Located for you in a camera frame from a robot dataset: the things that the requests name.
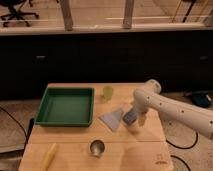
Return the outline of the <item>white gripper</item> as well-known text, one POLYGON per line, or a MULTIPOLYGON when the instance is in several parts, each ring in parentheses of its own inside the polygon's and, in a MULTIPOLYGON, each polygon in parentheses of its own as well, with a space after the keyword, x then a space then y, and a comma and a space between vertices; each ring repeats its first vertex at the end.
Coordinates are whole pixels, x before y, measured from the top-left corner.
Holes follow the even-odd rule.
POLYGON ((147 106, 137 101, 132 101, 131 105, 133 106, 134 113, 138 116, 138 125, 143 126, 147 118, 146 117, 147 106))

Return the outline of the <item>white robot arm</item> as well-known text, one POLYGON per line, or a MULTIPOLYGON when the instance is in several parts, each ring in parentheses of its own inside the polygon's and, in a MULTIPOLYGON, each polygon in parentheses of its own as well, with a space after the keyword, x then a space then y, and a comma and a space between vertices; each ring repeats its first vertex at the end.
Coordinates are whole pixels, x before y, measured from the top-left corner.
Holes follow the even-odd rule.
POLYGON ((167 114, 185 126, 213 140, 213 110, 187 104, 161 95, 162 87, 150 79, 133 91, 133 106, 137 114, 148 108, 167 114))

